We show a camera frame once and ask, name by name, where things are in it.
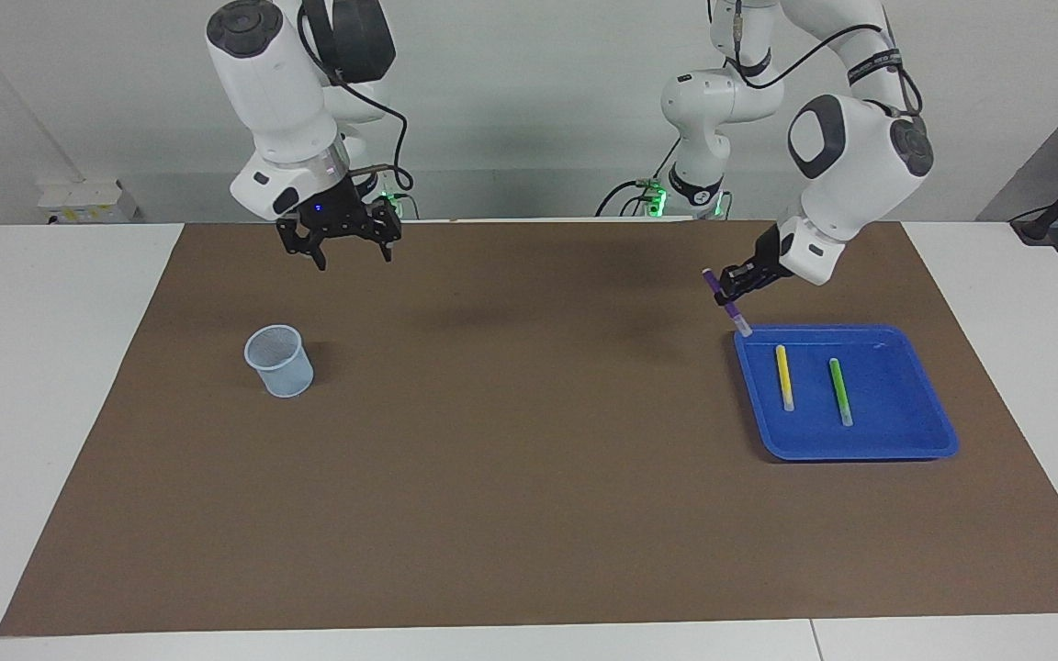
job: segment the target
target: yellow marker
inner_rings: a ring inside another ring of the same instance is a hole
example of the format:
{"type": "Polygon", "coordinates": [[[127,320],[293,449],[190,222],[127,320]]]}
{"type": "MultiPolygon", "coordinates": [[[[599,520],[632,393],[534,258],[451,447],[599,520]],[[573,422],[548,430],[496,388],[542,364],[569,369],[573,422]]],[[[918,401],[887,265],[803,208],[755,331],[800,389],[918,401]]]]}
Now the yellow marker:
{"type": "Polygon", "coordinates": [[[795,410],[795,392],[790,389],[790,363],[786,360],[786,347],[778,345],[773,351],[778,359],[778,382],[782,384],[782,409],[795,410]]]}

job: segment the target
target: electrical box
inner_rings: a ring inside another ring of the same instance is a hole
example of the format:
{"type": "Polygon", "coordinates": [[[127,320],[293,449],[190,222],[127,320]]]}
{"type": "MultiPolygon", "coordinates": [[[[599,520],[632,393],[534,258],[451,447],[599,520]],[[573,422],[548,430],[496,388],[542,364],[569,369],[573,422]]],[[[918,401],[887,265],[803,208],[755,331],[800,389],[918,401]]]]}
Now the electrical box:
{"type": "Polygon", "coordinates": [[[80,181],[41,185],[38,208],[43,222],[133,222],[138,202],[118,181],[80,181]]]}

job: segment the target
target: marker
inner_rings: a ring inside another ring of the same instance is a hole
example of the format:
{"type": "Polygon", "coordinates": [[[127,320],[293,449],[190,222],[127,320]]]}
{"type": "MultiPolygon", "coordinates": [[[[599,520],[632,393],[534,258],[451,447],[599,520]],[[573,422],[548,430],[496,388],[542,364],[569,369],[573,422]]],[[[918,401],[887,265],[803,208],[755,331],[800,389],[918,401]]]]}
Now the marker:
{"type": "Polygon", "coordinates": [[[855,424],[852,419],[852,402],[847,401],[847,386],[843,384],[843,371],[839,369],[839,359],[832,357],[832,385],[835,386],[835,400],[839,403],[839,418],[844,427],[855,424]]]}
{"type": "Polygon", "coordinates": [[[778,359],[778,384],[782,385],[782,409],[795,410],[795,392],[790,389],[790,362],[786,360],[786,347],[778,345],[773,351],[778,359]]]}
{"type": "MultiPolygon", "coordinates": [[[[705,281],[708,281],[709,288],[713,289],[715,296],[726,297],[726,292],[720,288],[720,281],[717,280],[717,276],[713,275],[713,270],[706,268],[705,271],[700,272],[701,276],[705,276],[705,281]]],[[[729,318],[734,319],[734,326],[737,327],[738,333],[742,337],[748,337],[753,334],[752,328],[746,322],[746,317],[742,316],[742,310],[737,310],[737,306],[734,306],[732,301],[726,304],[726,314],[729,318]]]]}

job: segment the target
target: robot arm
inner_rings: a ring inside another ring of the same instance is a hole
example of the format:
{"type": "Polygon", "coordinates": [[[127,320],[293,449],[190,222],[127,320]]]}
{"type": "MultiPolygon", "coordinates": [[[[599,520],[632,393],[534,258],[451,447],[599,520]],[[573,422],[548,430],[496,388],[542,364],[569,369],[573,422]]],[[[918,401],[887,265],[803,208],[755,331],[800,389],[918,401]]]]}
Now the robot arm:
{"type": "MultiPolygon", "coordinates": [[[[359,173],[350,170],[345,149],[347,129],[339,127],[334,113],[361,122],[377,116],[353,105],[345,91],[324,91],[320,70],[299,32],[305,26],[297,26],[298,18],[293,17],[299,16],[302,5],[312,4],[327,18],[327,1],[281,0],[277,5],[268,0],[234,0],[215,12],[206,24],[215,71],[255,143],[255,154],[232,182],[232,196],[251,213],[275,221],[287,252],[310,255],[323,271],[324,239],[347,235],[368,239],[379,243],[389,261],[390,247],[402,238],[389,200],[362,201],[362,191],[353,183],[359,173]],[[297,219],[307,235],[297,234],[297,219]]],[[[360,12],[352,13],[357,22],[339,25],[344,43],[340,52],[328,54],[338,58],[331,66],[345,71],[344,80],[381,78],[394,59],[394,43],[377,0],[332,1],[334,24],[338,3],[352,4],[360,12]],[[360,47],[371,50],[353,51],[360,47]]],[[[310,30],[320,33],[312,25],[323,24],[326,18],[308,21],[310,30]]],[[[328,24],[324,29],[330,30],[328,24]]],[[[316,42],[326,58],[327,50],[316,42]]]]}
{"type": "MultiPolygon", "coordinates": [[[[713,42],[731,59],[728,62],[731,70],[723,75],[732,80],[730,93],[734,100],[729,112],[716,109],[714,115],[703,112],[693,102],[680,106],[693,109],[688,113],[664,111],[669,122],[680,130],[681,151],[669,176],[673,188],[679,188],[681,180],[690,177],[699,177],[690,181],[697,185],[710,184],[717,177],[710,185],[719,188],[726,159],[718,159],[718,169],[696,168],[696,176],[688,163],[705,163],[706,159],[696,154],[705,150],[705,143],[713,145],[713,140],[718,145],[724,142],[723,153],[728,158],[728,140],[716,134],[716,127],[724,122],[760,118],[735,113],[732,108],[754,108],[762,106],[760,100],[772,99],[770,93],[777,85],[769,87],[769,80],[777,76],[762,70],[768,59],[759,59],[768,50],[769,19],[765,12],[773,10],[772,4],[769,0],[718,0],[713,16],[713,42]],[[730,24],[732,31],[727,38],[722,37],[724,30],[718,29],[718,22],[730,24]],[[747,43],[751,35],[756,35],[755,47],[747,43]],[[693,130],[696,125],[690,122],[706,115],[709,115],[707,124],[723,117],[714,124],[711,134],[693,130]]],[[[789,275],[824,284],[831,280],[846,243],[869,222],[884,217],[911,196],[933,164],[919,108],[912,108],[906,93],[906,84],[912,82],[904,71],[879,1],[782,0],[781,4],[790,22],[826,42],[843,59],[852,95],[819,96],[799,110],[790,123],[790,155],[809,183],[777,225],[756,241],[753,258],[722,273],[724,294],[718,300],[722,304],[737,300],[789,275]]],[[[675,80],[664,91],[665,108],[675,105],[669,104],[674,88],[678,88],[675,80]]],[[[701,82],[699,88],[713,87],[701,82]]],[[[709,108],[709,92],[700,92],[699,88],[689,87],[688,94],[698,97],[709,108]]],[[[777,98],[781,100],[781,91],[777,98]]],[[[776,109],[777,106],[762,106],[761,116],[768,116],[776,109]]],[[[714,188],[708,190],[714,194],[714,188]]],[[[709,208],[710,200],[705,194],[690,200],[693,213],[709,208]],[[697,201],[706,203],[697,206],[694,204],[697,201]]]]}

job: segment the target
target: purple marker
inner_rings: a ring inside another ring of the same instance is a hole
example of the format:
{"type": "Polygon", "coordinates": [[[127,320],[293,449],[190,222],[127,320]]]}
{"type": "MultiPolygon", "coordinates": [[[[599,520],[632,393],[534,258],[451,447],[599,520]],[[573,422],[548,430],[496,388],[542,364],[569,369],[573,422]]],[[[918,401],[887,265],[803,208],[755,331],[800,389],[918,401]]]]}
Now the purple marker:
{"type": "MultiPolygon", "coordinates": [[[[706,268],[705,271],[700,272],[700,275],[705,276],[705,281],[708,281],[709,288],[713,289],[714,294],[720,294],[722,296],[726,295],[724,289],[720,288],[720,281],[717,280],[717,276],[713,275],[712,269],[706,268]]],[[[734,326],[737,326],[737,331],[742,334],[742,337],[748,337],[753,334],[752,328],[748,326],[746,317],[742,316],[742,310],[737,310],[737,306],[734,306],[732,302],[727,302],[726,313],[729,314],[729,318],[734,319],[734,326]]]]}

